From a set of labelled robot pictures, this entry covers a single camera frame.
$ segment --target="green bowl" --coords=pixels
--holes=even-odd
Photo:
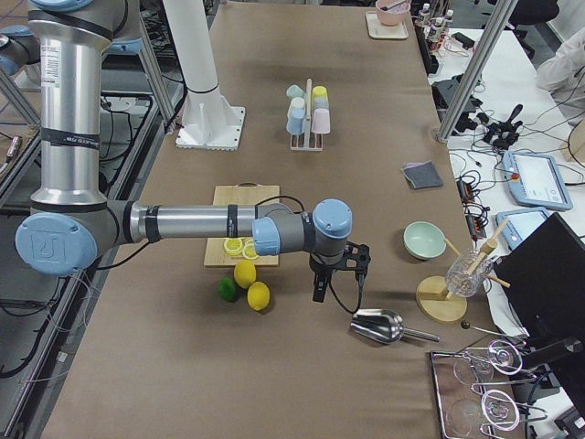
[[[404,247],[417,259],[427,261],[440,256],[447,247],[445,235],[434,224],[416,221],[404,230]]]

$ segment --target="black chair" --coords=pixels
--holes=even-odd
[[[495,5],[497,0],[487,0],[490,5]],[[520,46],[526,51],[530,59],[534,57],[535,50],[524,40],[527,31],[518,29],[518,26],[533,26],[547,23],[558,15],[557,0],[518,0],[514,12],[508,20],[507,29],[512,30]]]

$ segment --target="white shirt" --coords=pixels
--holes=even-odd
[[[563,115],[576,125],[585,115],[585,27],[565,41],[537,70],[537,86],[550,91]]]

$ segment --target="tablet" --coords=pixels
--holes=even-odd
[[[508,243],[510,250],[515,249],[530,234],[550,216],[545,208],[528,208],[519,210],[508,210],[500,212],[495,216],[495,222],[502,224],[506,218],[508,223],[502,230],[502,236]]]
[[[502,165],[510,192],[520,206],[573,209],[557,162],[551,155],[505,151]]]

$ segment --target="bowl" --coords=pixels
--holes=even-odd
[[[434,224],[416,221],[404,230],[404,247],[417,259],[427,261],[440,256],[447,247],[445,235]]]
[[[397,26],[407,18],[410,18],[410,1],[402,3],[384,11],[381,7],[392,5],[396,0],[377,0],[376,15],[378,20],[384,26]]]

